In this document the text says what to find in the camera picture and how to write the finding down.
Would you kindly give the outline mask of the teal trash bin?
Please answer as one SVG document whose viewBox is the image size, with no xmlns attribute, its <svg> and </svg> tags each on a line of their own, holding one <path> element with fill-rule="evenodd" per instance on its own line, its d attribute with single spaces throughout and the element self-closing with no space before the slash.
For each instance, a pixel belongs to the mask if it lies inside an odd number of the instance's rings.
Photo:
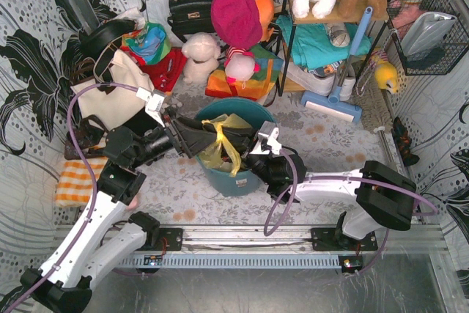
<svg viewBox="0 0 469 313">
<path fill-rule="evenodd" d="M 210 103 L 200 110 L 195 119 L 215 119 L 222 114 L 236 114 L 253 128 L 260 129 L 264 121 L 276 122 L 273 115 L 262 105 L 241 97 L 228 97 Z M 261 185 L 261 180 L 251 171 L 239 171 L 235 177 L 230 173 L 217 169 L 208 169 L 196 156 L 209 184 L 223 196 L 245 196 L 255 192 Z"/>
</svg>

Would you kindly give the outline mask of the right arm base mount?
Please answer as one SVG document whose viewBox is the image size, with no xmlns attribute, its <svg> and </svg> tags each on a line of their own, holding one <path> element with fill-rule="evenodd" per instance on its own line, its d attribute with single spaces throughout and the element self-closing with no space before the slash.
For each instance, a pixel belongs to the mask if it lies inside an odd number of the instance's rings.
<svg viewBox="0 0 469 313">
<path fill-rule="evenodd" d="M 376 251 L 375 233 L 371 232 L 361 240 L 348 237 L 340 229 L 320 227 L 311 229 L 311 242 L 315 251 Z"/>
</svg>

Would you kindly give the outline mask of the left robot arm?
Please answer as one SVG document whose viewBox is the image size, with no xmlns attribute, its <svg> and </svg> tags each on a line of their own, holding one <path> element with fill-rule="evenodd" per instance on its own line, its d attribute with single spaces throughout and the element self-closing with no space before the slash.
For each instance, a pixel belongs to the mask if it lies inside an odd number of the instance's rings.
<svg viewBox="0 0 469 313">
<path fill-rule="evenodd" d="M 124 213 L 146 178 L 138 167 L 175 149 L 192 158 L 217 138 L 216 129 L 166 109 L 163 123 L 138 136 L 119 126 L 110 130 L 103 149 L 108 162 L 100 173 L 84 212 L 57 250 L 38 269 L 28 269 L 21 284 L 52 312 L 82 312 L 98 282 L 133 251 L 159 246 L 160 223 L 147 213 L 134 213 L 104 246 L 100 241 Z"/>
</svg>

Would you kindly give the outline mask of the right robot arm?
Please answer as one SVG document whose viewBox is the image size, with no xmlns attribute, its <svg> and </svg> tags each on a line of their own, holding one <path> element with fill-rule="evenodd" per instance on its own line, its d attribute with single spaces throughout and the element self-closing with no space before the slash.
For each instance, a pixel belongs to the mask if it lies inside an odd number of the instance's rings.
<svg viewBox="0 0 469 313">
<path fill-rule="evenodd" d="M 255 130 L 233 114 L 206 119 L 202 127 L 216 134 L 214 145 L 199 155 L 206 165 L 214 169 L 226 157 L 231 163 L 230 176 L 250 171 L 286 211 L 294 202 L 315 199 L 351 204 L 353 209 L 342 213 L 337 222 L 337 242 L 363 240 L 380 228 L 410 229 L 416 188 L 379 162 L 367 161 L 360 169 L 341 173 L 307 172 L 303 159 L 278 142 L 279 129 L 274 122 L 265 121 Z"/>
</svg>

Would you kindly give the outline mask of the yellow trash bag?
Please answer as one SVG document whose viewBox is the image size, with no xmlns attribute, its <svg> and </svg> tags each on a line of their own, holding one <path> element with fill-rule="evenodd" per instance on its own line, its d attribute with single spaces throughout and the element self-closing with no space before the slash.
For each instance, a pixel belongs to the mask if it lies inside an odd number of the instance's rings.
<svg viewBox="0 0 469 313">
<path fill-rule="evenodd" d="M 243 128 L 251 128 L 251 125 L 236 114 L 222 114 L 215 119 L 204 119 L 202 125 L 204 128 L 214 127 L 216 132 L 216 140 L 198 154 L 202 165 L 235 177 L 241 167 L 241 157 L 228 139 L 227 133 L 223 132 L 223 128 L 234 128 L 235 132 L 240 132 Z"/>
</svg>

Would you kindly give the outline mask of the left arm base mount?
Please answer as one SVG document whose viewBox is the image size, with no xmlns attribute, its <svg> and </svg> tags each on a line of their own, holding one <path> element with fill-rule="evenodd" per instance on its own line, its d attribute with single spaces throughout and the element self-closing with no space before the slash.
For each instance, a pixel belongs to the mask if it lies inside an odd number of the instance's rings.
<svg viewBox="0 0 469 313">
<path fill-rule="evenodd" d="M 163 227 L 146 235 L 144 244 L 137 251 L 181 251 L 183 228 Z"/>
</svg>

